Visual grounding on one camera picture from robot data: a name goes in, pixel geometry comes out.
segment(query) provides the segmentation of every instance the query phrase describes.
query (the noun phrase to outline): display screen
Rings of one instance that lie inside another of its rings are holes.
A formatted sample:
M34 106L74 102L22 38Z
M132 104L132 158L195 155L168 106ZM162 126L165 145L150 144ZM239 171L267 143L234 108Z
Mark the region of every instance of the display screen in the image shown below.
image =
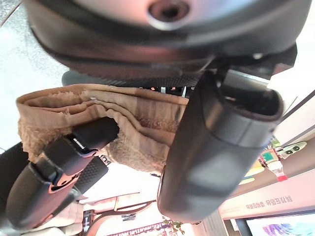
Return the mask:
M315 214L246 221L253 236L315 236Z

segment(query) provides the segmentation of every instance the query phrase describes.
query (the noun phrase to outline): tan fabric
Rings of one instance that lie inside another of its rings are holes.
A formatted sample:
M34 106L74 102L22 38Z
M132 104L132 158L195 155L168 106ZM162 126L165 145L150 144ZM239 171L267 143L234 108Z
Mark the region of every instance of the tan fabric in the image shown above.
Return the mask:
M48 143L73 126L110 117L120 132L102 153L140 171L161 172L187 102L141 88L79 84L47 89L17 99L19 134L36 162Z

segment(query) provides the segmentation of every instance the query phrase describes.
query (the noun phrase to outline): beige fleece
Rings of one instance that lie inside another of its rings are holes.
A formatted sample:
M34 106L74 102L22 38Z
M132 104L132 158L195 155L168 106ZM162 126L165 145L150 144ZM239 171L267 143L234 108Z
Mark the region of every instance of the beige fleece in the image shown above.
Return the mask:
M17 99L19 134L29 160L72 127L101 117L115 119L118 138L102 153L136 170L161 172L188 99L141 88L79 84Z

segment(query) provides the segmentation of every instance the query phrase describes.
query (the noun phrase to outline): black plastic housing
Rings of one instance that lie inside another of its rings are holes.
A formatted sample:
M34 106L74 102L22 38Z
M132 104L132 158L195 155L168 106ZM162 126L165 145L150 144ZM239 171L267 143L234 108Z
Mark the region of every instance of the black plastic housing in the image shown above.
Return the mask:
M217 80L207 73L198 82L168 153L157 205L172 220L197 222L218 208L269 142L283 112L273 90L234 93Z
M311 4L257 0L216 21L165 32L115 22L74 1L24 2L32 31L51 56L124 87L194 86L213 58L283 52L294 45Z

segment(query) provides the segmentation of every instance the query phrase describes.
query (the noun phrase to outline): floor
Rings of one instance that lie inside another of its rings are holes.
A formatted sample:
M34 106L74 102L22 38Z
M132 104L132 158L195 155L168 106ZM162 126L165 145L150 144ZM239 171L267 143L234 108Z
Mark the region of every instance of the floor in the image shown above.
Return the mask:
M18 3L0 0L0 22ZM68 68L48 56L36 42L22 5L0 28L0 55L0 148L8 149L20 141L15 99L32 91L60 87L61 76Z

